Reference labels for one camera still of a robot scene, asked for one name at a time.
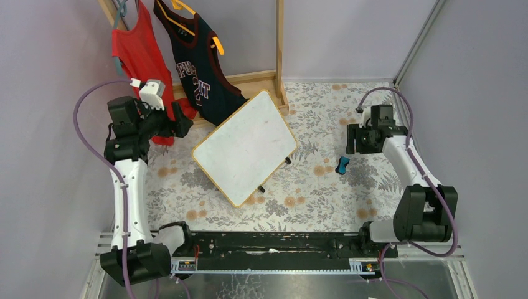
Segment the blue black whiteboard eraser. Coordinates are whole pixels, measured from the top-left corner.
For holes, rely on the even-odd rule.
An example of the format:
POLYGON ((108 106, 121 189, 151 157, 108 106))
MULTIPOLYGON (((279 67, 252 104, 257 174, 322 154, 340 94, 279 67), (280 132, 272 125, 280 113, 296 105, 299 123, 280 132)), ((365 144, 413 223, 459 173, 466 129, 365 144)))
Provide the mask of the blue black whiteboard eraser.
POLYGON ((345 175, 346 174, 346 167, 347 165, 349 164, 350 162, 350 159, 345 157, 345 156, 341 156, 339 158, 339 161, 338 161, 338 164, 335 168, 335 172, 340 174, 340 175, 345 175))

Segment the yellow framed whiteboard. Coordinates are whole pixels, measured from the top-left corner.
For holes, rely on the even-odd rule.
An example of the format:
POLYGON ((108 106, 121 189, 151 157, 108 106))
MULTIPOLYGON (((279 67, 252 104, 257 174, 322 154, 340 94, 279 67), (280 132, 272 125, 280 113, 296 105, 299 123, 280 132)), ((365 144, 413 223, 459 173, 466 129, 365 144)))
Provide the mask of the yellow framed whiteboard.
POLYGON ((240 207, 296 151, 297 140, 268 90, 261 90, 192 150, 191 156, 240 207))

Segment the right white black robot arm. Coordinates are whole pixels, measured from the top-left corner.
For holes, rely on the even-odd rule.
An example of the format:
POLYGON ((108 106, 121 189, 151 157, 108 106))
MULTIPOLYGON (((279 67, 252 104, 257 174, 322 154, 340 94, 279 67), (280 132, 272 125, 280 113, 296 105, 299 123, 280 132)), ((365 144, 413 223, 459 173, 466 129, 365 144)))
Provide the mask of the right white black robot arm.
POLYGON ((362 111, 359 124, 347 126, 347 154, 382 154, 391 163, 403 187, 392 219, 366 222, 357 248, 363 254, 382 250, 389 243, 448 242, 458 193, 443 185, 417 153, 406 126, 398 126, 391 105, 362 111))

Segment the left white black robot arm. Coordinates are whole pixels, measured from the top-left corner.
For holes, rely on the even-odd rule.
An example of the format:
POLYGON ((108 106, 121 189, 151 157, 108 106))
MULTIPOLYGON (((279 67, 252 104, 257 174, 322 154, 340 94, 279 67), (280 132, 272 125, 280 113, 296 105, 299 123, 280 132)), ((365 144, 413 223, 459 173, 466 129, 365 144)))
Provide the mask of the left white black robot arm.
POLYGON ((111 249, 101 255, 100 262, 123 287, 169 276, 173 253, 190 242, 184 222, 164 225, 152 235, 145 211, 150 139, 157 135, 182 138, 193 125, 178 102, 171 105, 174 119, 163 108, 131 96, 108 102, 115 137, 106 141, 104 161, 115 192, 115 228, 111 249))

